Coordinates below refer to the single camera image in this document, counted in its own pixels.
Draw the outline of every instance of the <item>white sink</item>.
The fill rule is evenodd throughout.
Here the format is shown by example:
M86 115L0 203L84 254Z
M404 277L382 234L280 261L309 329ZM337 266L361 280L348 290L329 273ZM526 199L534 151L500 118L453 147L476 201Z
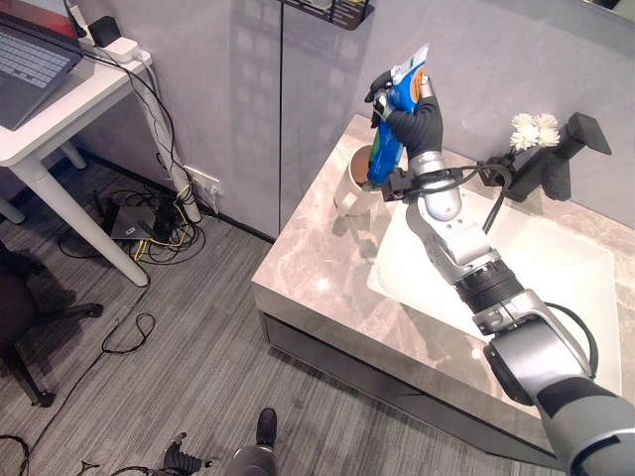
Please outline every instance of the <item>white sink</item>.
M464 189L461 196L463 207L482 223L493 200ZM469 308L428 260L423 244L406 223L406 208L399 203L395 209L368 287L464 333L489 340L472 322ZM570 308L584 320L599 351L596 382L621 394L613 254L552 221L507 206L501 208L488 236L525 288L534 290L542 300ZM587 350L583 332L566 315L553 311Z

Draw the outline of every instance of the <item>white cup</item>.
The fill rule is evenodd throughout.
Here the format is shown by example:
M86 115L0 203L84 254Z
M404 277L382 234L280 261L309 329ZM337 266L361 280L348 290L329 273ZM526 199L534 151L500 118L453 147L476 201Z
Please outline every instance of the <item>white cup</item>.
M363 146L346 164L339 180L333 203L339 216L361 215L368 211L381 196L381 190L366 189L368 186L368 159L372 146Z

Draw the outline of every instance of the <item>charger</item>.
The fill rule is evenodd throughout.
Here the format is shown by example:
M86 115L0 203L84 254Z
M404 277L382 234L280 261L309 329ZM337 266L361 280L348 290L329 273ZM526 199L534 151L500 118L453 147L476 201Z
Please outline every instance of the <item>charger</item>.
M137 42L121 36L117 22L113 17L101 17L88 25L88 31L92 35L95 45L102 48L120 64L130 62L141 54Z
M141 54L139 44L129 38L120 37L107 47L102 48L119 64L135 60Z

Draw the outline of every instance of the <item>black glove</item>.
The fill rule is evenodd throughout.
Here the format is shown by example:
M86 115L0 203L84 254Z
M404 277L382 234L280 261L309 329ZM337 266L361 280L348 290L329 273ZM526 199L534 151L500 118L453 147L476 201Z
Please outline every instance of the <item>black glove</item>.
M382 72L377 78L370 84L370 90L366 97L364 97L364 102L374 102L375 94L381 90L386 90L393 85L393 76L390 74L390 70ZM381 117L377 114L377 111L373 109L373 117L370 120L370 127L376 128L379 125L379 121L381 121Z
M389 87L387 84L392 84L390 71L383 72L372 82L364 101L373 102L378 91ZM379 115L373 111L371 127L377 127L379 119ZM423 152L440 152L442 149L444 121L439 102L434 96L420 98L413 114L405 111L393 111L386 119L386 123L397 140L406 148L409 159L419 156Z

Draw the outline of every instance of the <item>person's foot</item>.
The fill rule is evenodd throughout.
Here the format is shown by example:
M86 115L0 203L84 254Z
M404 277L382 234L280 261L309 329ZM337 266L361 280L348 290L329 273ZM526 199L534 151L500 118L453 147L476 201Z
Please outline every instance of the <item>person's foot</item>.
M276 431L278 428L278 417L274 409L265 409L258 417L258 427L256 428L256 444L274 447L276 442Z

